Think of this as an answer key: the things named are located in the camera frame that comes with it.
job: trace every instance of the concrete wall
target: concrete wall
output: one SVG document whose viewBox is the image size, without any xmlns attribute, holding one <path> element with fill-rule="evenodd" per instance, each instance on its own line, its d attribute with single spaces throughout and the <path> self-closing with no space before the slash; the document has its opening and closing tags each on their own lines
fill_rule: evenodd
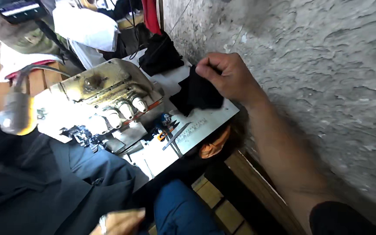
<svg viewBox="0 0 376 235">
<path fill-rule="evenodd" d="M 376 0 L 164 0 L 164 20 L 193 63 L 238 52 L 376 223 Z"/>
</svg>

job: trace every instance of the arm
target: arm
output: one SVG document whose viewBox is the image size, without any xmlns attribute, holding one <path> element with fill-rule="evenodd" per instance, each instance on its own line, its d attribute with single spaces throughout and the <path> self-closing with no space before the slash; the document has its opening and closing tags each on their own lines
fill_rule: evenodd
<svg viewBox="0 0 376 235">
<path fill-rule="evenodd" d="M 211 53 L 198 63 L 196 72 L 213 83 L 224 97 L 239 101 L 248 110 L 262 165 L 298 221 L 311 234 L 312 208 L 324 201 L 337 201 L 329 192 L 325 177 L 317 171 L 311 153 L 278 116 L 238 54 Z"/>
</svg>

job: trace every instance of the orange object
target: orange object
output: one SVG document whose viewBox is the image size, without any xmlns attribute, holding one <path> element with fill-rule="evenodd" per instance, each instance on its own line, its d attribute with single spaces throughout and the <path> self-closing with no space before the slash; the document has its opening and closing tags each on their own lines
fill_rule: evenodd
<svg viewBox="0 0 376 235">
<path fill-rule="evenodd" d="M 228 137 L 230 135 L 230 125 L 224 130 L 222 135 L 213 143 L 204 144 L 200 149 L 200 156 L 201 158 L 209 158 L 217 153 L 219 153 L 222 149 L 224 144 L 226 143 Z"/>
</svg>

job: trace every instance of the black electrical cable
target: black electrical cable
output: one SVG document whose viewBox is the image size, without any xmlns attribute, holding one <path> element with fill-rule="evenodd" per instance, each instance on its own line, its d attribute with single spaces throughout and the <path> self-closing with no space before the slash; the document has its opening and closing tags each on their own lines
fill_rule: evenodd
<svg viewBox="0 0 376 235">
<path fill-rule="evenodd" d="M 129 3 L 130 3 L 130 10 L 132 11 L 132 17 L 133 17 L 133 29 L 134 29 L 134 35 L 136 36 L 136 39 L 137 39 L 137 50 L 132 54 L 130 55 L 129 59 L 134 59 L 137 55 L 137 53 L 139 52 L 140 50 L 140 39 L 139 39 L 139 33 L 137 31 L 137 28 L 136 28 L 136 22 L 134 20 L 134 11 L 133 11 L 133 6 L 132 6 L 132 0 L 129 0 Z"/>
</svg>

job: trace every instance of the black cloth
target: black cloth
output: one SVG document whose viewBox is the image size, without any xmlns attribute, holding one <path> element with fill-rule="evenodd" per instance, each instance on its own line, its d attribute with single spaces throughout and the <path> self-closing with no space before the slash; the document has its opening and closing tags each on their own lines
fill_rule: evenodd
<svg viewBox="0 0 376 235">
<path fill-rule="evenodd" d="M 100 216 L 128 209 L 132 168 L 102 149 L 0 129 L 0 234 L 89 234 Z"/>
<path fill-rule="evenodd" d="M 142 0 L 118 0 L 114 7 L 114 20 L 123 19 L 129 12 L 143 10 Z"/>
<path fill-rule="evenodd" d="M 148 49 L 139 58 L 139 65 L 149 76 L 153 76 L 183 66 L 181 59 L 173 41 L 162 30 L 162 35 L 155 34 L 148 40 Z"/>
<path fill-rule="evenodd" d="M 195 72 L 195 65 L 191 67 L 189 76 L 178 84 L 180 92 L 169 99 L 185 116 L 194 108 L 219 109 L 223 105 L 222 95 L 210 81 Z"/>
<path fill-rule="evenodd" d="M 337 201 L 316 205 L 310 213 L 310 228 L 313 235 L 376 235 L 376 226 Z"/>
</svg>

